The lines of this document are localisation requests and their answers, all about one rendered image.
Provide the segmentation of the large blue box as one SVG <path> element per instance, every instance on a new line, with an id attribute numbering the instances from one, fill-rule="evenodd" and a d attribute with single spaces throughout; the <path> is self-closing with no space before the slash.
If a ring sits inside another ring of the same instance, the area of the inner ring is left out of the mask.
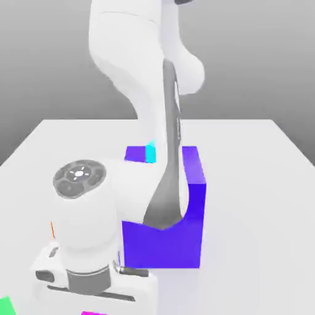
<path id="1" fill-rule="evenodd" d="M 189 204 L 182 221 L 163 231 L 122 222 L 124 263 L 129 268 L 200 268 L 207 183 L 196 146 L 183 147 L 183 162 Z"/>

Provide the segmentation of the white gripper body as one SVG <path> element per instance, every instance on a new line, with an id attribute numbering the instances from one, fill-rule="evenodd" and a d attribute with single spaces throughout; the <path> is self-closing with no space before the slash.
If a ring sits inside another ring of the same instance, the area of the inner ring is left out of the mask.
<path id="1" fill-rule="evenodd" d="M 158 315 L 158 281 L 111 271 L 111 286 L 100 292 L 74 293 L 67 287 L 46 282 L 33 285 L 39 315 L 81 315 L 83 311 L 107 315 Z"/>

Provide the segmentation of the small green cube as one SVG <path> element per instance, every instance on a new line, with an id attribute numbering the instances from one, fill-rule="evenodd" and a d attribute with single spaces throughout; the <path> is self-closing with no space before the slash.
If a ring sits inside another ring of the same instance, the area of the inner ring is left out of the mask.
<path id="1" fill-rule="evenodd" d="M 0 315 L 16 315 L 9 296 L 0 298 Z"/>

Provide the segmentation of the small cyan cube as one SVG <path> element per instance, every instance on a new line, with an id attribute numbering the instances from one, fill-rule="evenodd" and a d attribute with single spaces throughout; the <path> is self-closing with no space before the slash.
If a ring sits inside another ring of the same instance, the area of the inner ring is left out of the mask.
<path id="1" fill-rule="evenodd" d="M 145 162 L 151 164 L 156 162 L 156 143 L 154 140 L 145 145 Z"/>

